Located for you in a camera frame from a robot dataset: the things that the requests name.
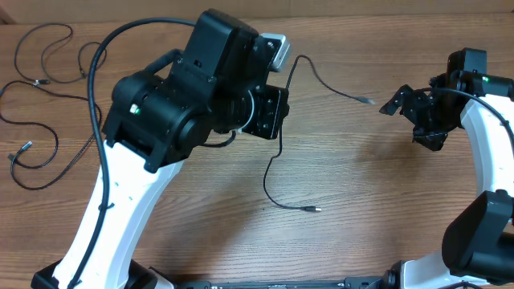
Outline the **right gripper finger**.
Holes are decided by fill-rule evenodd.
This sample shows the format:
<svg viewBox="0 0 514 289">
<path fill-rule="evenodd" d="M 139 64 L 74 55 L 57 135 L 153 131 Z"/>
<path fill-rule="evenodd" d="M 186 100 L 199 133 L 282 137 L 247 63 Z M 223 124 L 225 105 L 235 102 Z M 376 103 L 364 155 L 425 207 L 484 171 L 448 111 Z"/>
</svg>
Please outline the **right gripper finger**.
<svg viewBox="0 0 514 289">
<path fill-rule="evenodd" d="M 418 143 L 431 151 L 439 151 L 447 137 L 447 132 L 429 132 L 423 128 L 414 128 L 412 142 Z"/>
<path fill-rule="evenodd" d="M 379 110 L 381 114 L 392 116 L 404 104 L 407 96 L 412 94 L 412 88 L 405 84 L 402 85 L 395 93 L 394 96 L 385 103 Z"/>
</svg>

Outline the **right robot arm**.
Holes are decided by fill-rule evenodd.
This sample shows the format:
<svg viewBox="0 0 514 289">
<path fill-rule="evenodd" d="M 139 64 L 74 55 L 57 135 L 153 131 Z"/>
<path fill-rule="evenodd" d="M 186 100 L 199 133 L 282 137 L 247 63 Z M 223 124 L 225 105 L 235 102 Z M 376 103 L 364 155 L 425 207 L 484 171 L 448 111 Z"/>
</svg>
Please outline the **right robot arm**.
<svg viewBox="0 0 514 289">
<path fill-rule="evenodd" d="M 413 124 L 414 143 L 442 149 L 467 134 L 475 170 L 473 202 L 446 228 L 440 250 L 394 264 L 379 288 L 483 288 L 513 282 L 513 80 L 487 72 L 487 53 L 465 47 L 426 88 L 401 86 L 380 109 Z"/>
</svg>

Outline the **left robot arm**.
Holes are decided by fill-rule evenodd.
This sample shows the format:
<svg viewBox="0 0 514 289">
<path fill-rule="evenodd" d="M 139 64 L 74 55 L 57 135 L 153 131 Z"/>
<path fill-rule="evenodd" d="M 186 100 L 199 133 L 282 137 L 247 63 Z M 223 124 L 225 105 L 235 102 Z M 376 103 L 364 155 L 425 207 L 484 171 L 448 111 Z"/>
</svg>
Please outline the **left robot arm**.
<svg viewBox="0 0 514 289">
<path fill-rule="evenodd" d="M 65 257 L 31 280 L 33 288 L 169 288 L 160 272 L 133 260 L 157 200 L 192 150 L 212 132 L 278 136 L 288 91 L 267 83 L 284 69 L 286 36 L 259 33 L 210 9 L 174 49 L 121 79 L 104 124 L 93 131 L 100 171 Z"/>
</svg>

